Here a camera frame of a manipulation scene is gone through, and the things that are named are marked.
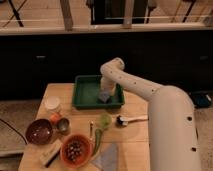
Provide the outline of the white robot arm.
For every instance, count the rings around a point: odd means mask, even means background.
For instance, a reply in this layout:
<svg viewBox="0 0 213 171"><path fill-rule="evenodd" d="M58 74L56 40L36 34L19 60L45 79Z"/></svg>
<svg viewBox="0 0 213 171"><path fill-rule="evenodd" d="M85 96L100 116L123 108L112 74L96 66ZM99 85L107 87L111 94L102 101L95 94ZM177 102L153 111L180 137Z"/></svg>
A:
<svg viewBox="0 0 213 171"><path fill-rule="evenodd" d="M124 72L121 58L100 67L101 90L111 92L115 84L148 102L150 171L202 171L189 95L172 85L162 85Z"/></svg>

